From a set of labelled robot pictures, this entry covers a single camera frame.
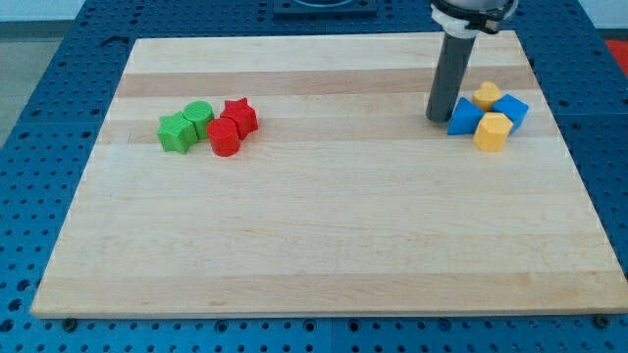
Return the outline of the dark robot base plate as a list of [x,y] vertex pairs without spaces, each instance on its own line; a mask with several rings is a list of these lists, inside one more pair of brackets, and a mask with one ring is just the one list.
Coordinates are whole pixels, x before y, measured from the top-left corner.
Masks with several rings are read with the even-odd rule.
[[273,0],[275,18],[296,16],[374,15],[379,0]]

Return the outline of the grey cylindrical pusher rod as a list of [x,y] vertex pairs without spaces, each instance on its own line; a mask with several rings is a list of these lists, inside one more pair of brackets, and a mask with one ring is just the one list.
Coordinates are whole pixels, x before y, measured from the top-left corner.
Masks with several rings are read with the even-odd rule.
[[450,120],[475,39],[445,33],[426,108],[429,121],[447,123]]

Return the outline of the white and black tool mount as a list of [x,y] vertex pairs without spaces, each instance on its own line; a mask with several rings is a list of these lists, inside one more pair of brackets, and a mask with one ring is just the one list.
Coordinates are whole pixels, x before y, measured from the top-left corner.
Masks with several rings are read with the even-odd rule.
[[518,0],[431,0],[432,19],[445,33],[470,39],[480,32],[497,34],[518,7]]

